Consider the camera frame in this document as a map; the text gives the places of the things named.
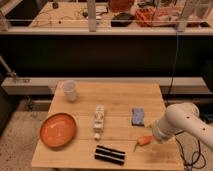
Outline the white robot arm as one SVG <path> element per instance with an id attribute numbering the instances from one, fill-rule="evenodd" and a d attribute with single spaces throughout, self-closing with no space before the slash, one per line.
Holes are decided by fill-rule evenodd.
<path id="1" fill-rule="evenodd" d="M 169 105 L 162 117 L 152 124 L 152 134 L 159 143 L 163 143 L 178 131 L 185 131 L 213 150 L 213 126 L 200 120 L 199 114 L 194 103 Z"/>

